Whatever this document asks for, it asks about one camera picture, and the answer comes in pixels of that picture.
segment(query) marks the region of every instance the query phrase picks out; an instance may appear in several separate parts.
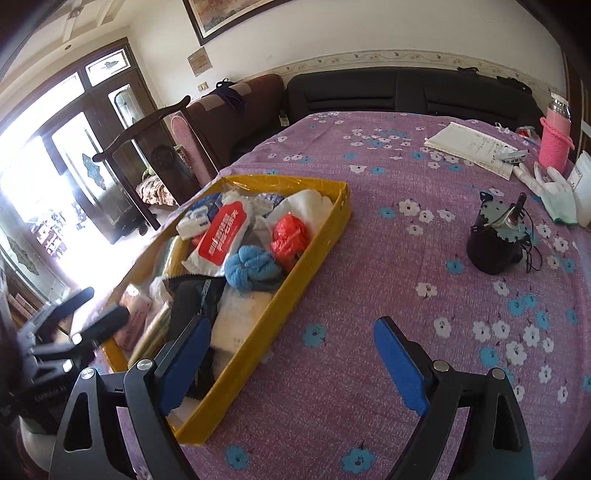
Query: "bed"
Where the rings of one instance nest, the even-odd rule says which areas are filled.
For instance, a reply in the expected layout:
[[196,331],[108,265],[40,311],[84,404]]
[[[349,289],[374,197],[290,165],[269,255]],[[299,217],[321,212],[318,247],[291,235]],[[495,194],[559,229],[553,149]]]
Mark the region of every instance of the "bed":
[[[528,198],[541,271],[526,273],[523,263],[498,277],[478,271],[465,245],[479,193],[510,203],[527,189],[423,147],[450,121],[457,120],[315,113],[222,171],[346,181],[353,216],[214,435],[184,448],[200,478],[384,478],[418,417],[373,345],[372,326],[383,315],[456,369],[505,370],[536,476],[550,479],[565,462],[591,420],[589,233],[553,224]],[[458,122],[535,152],[503,129]],[[535,253],[533,260],[537,267]],[[456,417],[434,478],[450,470],[466,414]]]

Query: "wallpaper border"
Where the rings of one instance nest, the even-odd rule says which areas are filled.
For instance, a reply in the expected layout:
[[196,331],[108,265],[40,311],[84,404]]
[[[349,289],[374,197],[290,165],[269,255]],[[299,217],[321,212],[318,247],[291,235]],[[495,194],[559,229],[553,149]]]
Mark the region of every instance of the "wallpaper border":
[[532,89],[533,96],[543,111],[548,105],[551,91],[565,95],[564,92],[549,83],[499,63],[455,53],[428,50],[363,50],[323,55],[275,67],[249,76],[245,80],[266,73],[276,73],[287,84],[289,80],[300,73],[376,66],[435,67],[447,70],[455,70],[457,67],[477,67],[481,75],[493,78],[496,78],[497,75],[514,77],[525,83]]

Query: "blue gripper pad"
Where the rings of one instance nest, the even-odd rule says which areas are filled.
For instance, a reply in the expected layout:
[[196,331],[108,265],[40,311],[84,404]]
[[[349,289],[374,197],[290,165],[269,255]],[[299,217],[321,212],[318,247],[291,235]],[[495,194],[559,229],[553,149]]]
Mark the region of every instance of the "blue gripper pad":
[[424,377],[382,319],[374,324],[374,344],[404,404],[420,417],[425,415],[429,402],[425,395]]
[[185,394],[195,380],[195,373],[199,370],[211,341],[211,324],[206,317],[202,317],[199,324],[184,341],[182,349],[177,353],[173,363],[168,367],[165,376],[160,381],[160,403],[158,408],[162,415],[168,415],[172,409],[177,408],[183,402]]

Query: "metal screw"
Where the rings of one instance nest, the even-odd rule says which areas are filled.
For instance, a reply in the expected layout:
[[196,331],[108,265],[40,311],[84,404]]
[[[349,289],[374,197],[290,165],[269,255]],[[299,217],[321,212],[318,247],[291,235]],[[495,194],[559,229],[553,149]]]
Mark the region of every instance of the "metal screw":
[[435,360],[433,362],[433,368],[438,372],[447,372],[449,370],[449,364],[445,360]]
[[149,370],[152,368],[153,361],[149,358],[144,358],[138,362],[138,370]]
[[495,377],[497,380],[504,380],[505,372],[503,372],[503,370],[501,370],[500,368],[493,368],[492,376]]
[[83,380],[88,380],[89,378],[92,378],[92,375],[94,375],[94,374],[95,374],[95,369],[88,367],[82,371],[80,376],[83,378]]

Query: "white notebook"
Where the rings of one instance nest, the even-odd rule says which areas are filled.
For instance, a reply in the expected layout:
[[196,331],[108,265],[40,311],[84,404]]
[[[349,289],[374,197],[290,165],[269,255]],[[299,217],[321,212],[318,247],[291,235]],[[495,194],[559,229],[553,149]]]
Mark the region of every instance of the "white notebook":
[[495,137],[455,122],[425,140],[425,146],[473,161],[476,165],[497,174],[505,180],[511,178],[513,165],[495,160],[492,156],[505,147],[508,147],[511,152],[517,151],[515,147]]

